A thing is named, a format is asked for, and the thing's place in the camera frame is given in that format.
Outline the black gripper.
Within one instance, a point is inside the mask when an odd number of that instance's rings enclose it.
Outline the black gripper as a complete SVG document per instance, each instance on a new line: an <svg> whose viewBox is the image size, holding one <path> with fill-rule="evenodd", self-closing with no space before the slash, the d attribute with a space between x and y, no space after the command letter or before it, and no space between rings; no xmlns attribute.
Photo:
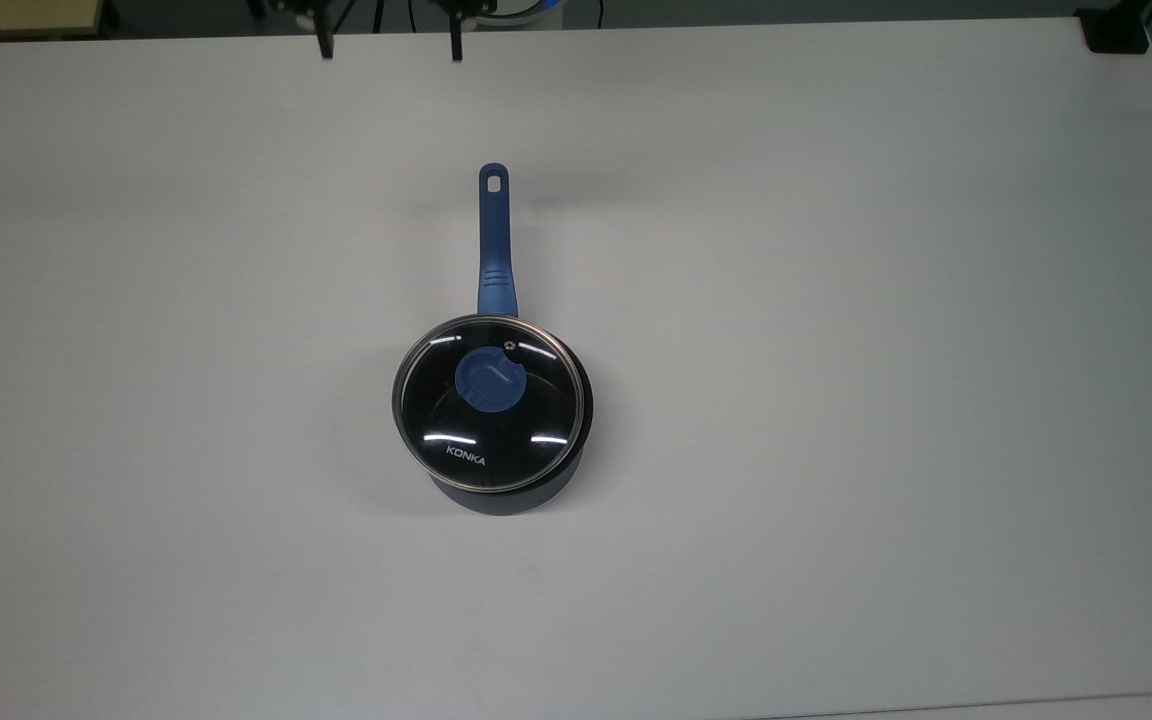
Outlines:
<svg viewBox="0 0 1152 720"><path fill-rule="evenodd" d="M493 12L493 1L434 1L449 17L449 40L452 61L465 58L462 40L463 18L479 18ZM334 58L334 35L332 22L326 14L329 1L266 1L266 8L291 12L305 18L314 18L314 36L321 58Z"/></svg>

